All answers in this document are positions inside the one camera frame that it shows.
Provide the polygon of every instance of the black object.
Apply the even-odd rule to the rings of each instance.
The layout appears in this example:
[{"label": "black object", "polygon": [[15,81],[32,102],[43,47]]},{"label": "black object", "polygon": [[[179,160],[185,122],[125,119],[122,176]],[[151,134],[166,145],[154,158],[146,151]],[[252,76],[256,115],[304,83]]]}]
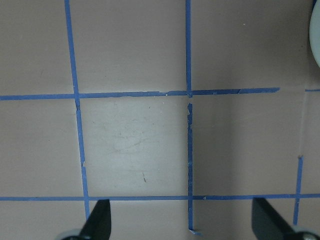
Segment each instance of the black object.
[{"label": "black object", "polygon": [[253,199],[251,226],[258,240],[320,240],[312,232],[296,232],[265,198]]},{"label": "black object", "polygon": [[99,200],[78,236],[62,240],[109,240],[111,234],[111,210],[109,200]]}]

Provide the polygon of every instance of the horizontal blue tape strip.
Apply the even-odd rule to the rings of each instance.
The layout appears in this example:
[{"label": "horizontal blue tape strip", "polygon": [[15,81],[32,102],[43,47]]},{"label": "horizontal blue tape strip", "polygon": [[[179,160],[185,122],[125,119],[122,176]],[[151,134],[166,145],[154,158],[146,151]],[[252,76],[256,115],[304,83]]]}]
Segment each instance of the horizontal blue tape strip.
[{"label": "horizontal blue tape strip", "polygon": [[306,89],[306,92],[320,92],[320,89]]},{"label": "horizontal blue tape strip", "polygon": [[241,89],[213,89],[213,90],[193,90],[193,95],[226,95],[226,94],[266,94],[276,93],[280,87],[267,88],[241,88]]},{"label": "horizontal blue tape strip", "polygon": [[5,95],[0,101],[9,100],[41,100],[41,99],[74,99],[74,94],[36,94],[36,95]]},{"label": "horizontal blue tape strip", "polygon": [[128,91],[128,92],[102,92],[102,93],[79,93],[81,99],[95,98],[120,98],[120,97],[158,97],[158,96],[185,96],[186,91]]},{"label": "horizontal blue tape strip", "polygon": [[[261,194],[261,195],[194,195],[193,200],[251,200],[266,199],[318,199],[320,193],[308,194]],[[153,201],[153,200],[189,200],[187,195],[179,196],[90,196],[90,201],[110,199],[112,201]],[[83,201],[83,196],[0,196],[0,201]]]}]

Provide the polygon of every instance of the floor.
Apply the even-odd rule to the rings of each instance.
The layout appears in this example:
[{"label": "floor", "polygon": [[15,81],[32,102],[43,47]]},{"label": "floor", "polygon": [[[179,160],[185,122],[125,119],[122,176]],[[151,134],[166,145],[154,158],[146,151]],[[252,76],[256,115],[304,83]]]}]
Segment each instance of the floor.
[{"label": "floor", "polygon": [[254,240],[251,203],[320,232],[313,0],[4,0],[0,232]]}]

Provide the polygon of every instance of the blue grid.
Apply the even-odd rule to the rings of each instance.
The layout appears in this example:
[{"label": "blue grid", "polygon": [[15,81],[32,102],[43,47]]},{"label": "blue grid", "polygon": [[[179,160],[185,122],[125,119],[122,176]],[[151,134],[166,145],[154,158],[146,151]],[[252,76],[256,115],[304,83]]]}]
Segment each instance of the blue grid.
[{"label": "blue grid", "polygon": [[[73,94],[32,94],[32,95],[2,95],[0,101],[13,100],[49,100],[49,99],[74,99],[76,106],[76,121],[78,132],[78,143],[80,153],[80,165],[82,175],[83,196],[42,196],[42,197],[15,197],[2,196],[0,201],[83,201],[85,216],[88,218],[90,214],[89,201],[97,201],[101,199],[110,199],[111,201],[187,201],[188,202],[188,228],[193,231],[193,201],[221,201],[221,200],[251,200],[260,197],[266,199],[295,199],[293,224],[298,224],[299,203],[300,199],[320,198],[320,193],[301,194],[301,182],[303,172],[304,157],[300,156],[297,166],[296,192],[295,194],[259,194],[259,195],[193,195],[193,106],[188,104],[189,114],[187,116],[188,134],[188,195],[175,196],[89,196],[85,162],[85,148],[82,131],[82,116],[80,99],[89,98],[120,98],[120,97],[163,97],[163,96],[201,96],[201,95],[229,95],[229,94],[267,94],[276,93],[279,87],[268,88],[241,88],[241,89],[211,89],[211,90],[192,90],[192,74],[191,74],[191,0],[185,0],[185,43],[186,43],[186,90],[175,90],[168,92],[159,91],[137,91],[137,92],[104,92],[104,93],[79,93],[76,58],[74,50],[72,21],[70,11],[70,1],[64,0],[66,28],[68,36],[70,67],[73,82]],[[320,92],[320,89],[306,89],[305,92]]]}]

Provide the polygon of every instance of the gray floor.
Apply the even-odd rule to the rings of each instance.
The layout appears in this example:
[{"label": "gray floor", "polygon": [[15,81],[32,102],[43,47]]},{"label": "gray floor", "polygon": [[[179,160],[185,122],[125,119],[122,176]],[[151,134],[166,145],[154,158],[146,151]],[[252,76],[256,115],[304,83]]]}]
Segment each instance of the gray floor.
[{"label": "gray floor", "polygon": [[[320,232],[312,5],[192,0],[190,92],[184,0],[2,1],[1,239],[77,231],[106,197],[113,240],[253,240],[254,195]],[[256,88],[279,90],[206,92]]]}]

